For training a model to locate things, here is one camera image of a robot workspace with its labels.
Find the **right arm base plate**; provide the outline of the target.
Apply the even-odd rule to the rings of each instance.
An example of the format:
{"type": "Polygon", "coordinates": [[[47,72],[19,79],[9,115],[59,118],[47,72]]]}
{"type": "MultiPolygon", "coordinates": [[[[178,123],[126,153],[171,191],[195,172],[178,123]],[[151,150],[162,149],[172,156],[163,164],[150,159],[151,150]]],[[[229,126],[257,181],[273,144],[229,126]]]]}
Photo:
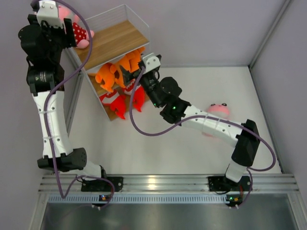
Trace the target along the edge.
{"type": "Polygon", "coordinates": [[[233,182],[226,176],[210,176],[208,183],[210,192],[226,195],[226,205],[230,209],[239,209],[253,190],[252,177],[246,175],[242,176],[239,182],[233,182]]]}

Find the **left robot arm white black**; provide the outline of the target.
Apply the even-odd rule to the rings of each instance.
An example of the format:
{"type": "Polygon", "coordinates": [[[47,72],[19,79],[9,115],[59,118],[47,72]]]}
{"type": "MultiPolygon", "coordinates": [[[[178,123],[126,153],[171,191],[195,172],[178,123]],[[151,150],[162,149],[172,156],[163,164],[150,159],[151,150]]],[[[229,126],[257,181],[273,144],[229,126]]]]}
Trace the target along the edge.
{"type": "Polygon", "coordinates": [[[93,177],[97,191],[108,187],[102,166],[87,159],[84,148],[74,149],[69,141],[64,116],[64,69],[60,65],[62,51],[75,47],[73,23],[70,19],[52,25],[50,20],[39,21],[28,15],[29,25],[22,28],[18,37],[27,54],[26,82],[36,104],[42,134],[43,153],[37,160],[40,169],[54,172],[74,171],[78,175],[93,177]]]}

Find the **pink frog plush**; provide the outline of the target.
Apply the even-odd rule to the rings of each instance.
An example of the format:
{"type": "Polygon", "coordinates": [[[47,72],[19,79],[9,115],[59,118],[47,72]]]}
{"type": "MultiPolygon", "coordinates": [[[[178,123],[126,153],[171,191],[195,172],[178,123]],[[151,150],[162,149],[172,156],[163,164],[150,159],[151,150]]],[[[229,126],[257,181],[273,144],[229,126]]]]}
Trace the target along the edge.
{"type": "Polygon", "coordinates": [[[64,19],[71,19],[76,47],[78,49],[87,48],[89,46],[89,35],[87,31],[79,25],[81,21],[80,18],[63,5],[59,5],[58,10],[59,18],[62,22],[64,22],[64,19]]]}
{"type": "Polygon", "coordinates": [[[226,120],[230,117],[230,110],[226,103],[213,103],[206,109],[206,112],[226,120]]]}

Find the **red shark plush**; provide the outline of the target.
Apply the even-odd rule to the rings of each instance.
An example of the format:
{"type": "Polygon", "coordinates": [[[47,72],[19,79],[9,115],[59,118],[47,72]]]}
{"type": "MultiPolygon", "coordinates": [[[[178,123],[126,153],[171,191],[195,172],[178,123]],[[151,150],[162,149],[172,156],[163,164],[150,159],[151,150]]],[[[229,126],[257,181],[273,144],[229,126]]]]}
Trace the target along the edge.
{"type": "Polygon", "coordinates": [[[126,96],[120,94],[117,90],[107,92],[99,96],[99,100],[104,106],[108,106],[119,118],[125,120],[126,96]]]}
{"type": "MultiPolygon", "coordinates": [[[[135,85],[135,80],[132,80],[125,88],[122,88],[124,94],[131,96],[134,85],[135,85]]],[[[144,102],[145,102],[145,91],[143,87],[139,84],[137,85],[136,90],[134,92],[132,105],[138,112],[141,112],[144,102]]]]}

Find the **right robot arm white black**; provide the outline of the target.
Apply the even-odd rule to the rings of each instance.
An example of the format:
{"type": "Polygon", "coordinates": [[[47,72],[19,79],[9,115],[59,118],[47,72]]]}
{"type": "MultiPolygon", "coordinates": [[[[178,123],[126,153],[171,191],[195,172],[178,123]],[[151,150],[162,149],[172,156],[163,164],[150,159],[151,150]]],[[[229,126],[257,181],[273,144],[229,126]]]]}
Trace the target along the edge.
{"type": "Polygon", "coordinates": [[[193,128],[219,138],[234,148],[224,174],[224,185],[229,190],[236,190],[246,169],[253,165],[260,144],[256,123],[249,119],[244,123],[231,122],[198,109],[180,98],[182,89],[174,78],[159,80],[158,68],[151,71],[142,68],[133,73],[123,67],[120,69],[124,82],[134,80],[135,85],[141,85],[153,105],[162,109],[162,118],[172,127],[193,128]]]}

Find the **orange shark plush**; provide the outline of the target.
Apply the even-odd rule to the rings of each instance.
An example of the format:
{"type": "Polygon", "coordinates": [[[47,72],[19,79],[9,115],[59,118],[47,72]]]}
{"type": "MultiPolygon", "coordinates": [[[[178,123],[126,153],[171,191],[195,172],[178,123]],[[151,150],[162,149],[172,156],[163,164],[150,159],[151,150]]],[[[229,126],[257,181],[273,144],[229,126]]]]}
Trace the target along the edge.
{"type": "Polygon", "coordinates": [[[100,88],[107,92],[113,92],[116,71],[117,68],[115,64],[108,62],[102,65],[97,73],[89,73],[88,75],[94,77],[95,82],[99,84],[100,88]]]}
{"type": "Polygon", "coordinates": [[[130,61],[132,61],[133,63],[139,63],[141,60],[141,56],[144,53],[144,51],[146,50],[146,48],[144,46],[141,46],[133,51],[131,51],[131,59],[130,61]]]}
{"type": "Polygon", "coordinates": [[[112,64],[110,67],[110,72],[114,75],[114,81],[121,88],[125,88],[124,79],[122,70],[120,67],[123,67],[126,71],[131,71],[130,60],[135,58],[133,52],[127,53],[123,58],[121,58],[115,64],[112,64]]]}

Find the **aluminium rail frame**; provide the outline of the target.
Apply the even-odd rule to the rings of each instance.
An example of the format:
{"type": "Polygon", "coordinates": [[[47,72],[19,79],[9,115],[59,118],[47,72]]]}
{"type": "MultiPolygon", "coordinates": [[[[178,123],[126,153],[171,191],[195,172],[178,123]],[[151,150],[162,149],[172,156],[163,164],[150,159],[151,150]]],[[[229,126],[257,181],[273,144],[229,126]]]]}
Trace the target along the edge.
{"type": "MultiPolygon", "coordinates": [[[[115,192],[110,204],[225,204],[226,195],[209,191],[212,175],[117,175],[124,178],[120,192],[115,192]]],[[[294,176],[289,174],[254,174],[250,195],[281,195],[299,191],[294,176]]],[[[71,185],[72,175],[61,177],[65,198],[59,194],[56,179],[44,176],[39,186],[50,203],[96,204],[103,192],[82,192],[81,180],[71,185]]]]}

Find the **pink frog plush front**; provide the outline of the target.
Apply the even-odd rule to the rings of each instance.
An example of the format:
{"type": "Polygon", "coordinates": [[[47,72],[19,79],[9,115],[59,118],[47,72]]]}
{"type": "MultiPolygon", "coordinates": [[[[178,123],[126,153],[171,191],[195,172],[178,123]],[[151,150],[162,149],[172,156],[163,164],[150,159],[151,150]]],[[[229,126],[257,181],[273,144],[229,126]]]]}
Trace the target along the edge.
{"type": "Polygon", "coordinates": [[[64,19],[71,19],[76,47],[78,49],[87,48],[89,46],[89,35],[87,31],[79,25],[81,21],[80,18],[63,5],[59,5],[58,10],[59,18],[62,22],[64,22],[64,19]]]}

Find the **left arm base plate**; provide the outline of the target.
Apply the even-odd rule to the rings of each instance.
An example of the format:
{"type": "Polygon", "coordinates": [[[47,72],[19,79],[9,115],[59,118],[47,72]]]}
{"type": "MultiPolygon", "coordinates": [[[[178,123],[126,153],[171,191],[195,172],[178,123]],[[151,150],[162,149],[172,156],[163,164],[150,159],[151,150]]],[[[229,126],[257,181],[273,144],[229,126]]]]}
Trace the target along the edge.
{"type": "Polygon", "coordinates": [[[114,196],[115,192],[120,192],[123,187],[123,180],[124,178],[121,176],[108,176],[106,178],[110,182],[102,181],[102,180],[85,180],[82,179],[81,183],[81,191],[82,192],[103,192],[103,193],[108,193],[107,195],[102,194],[99,195],[99,202],[101,203],[96,203],[93,204],[94,207],[97,208],[103,208],[108,206],[110,203],[111,199],[114,196]]]}

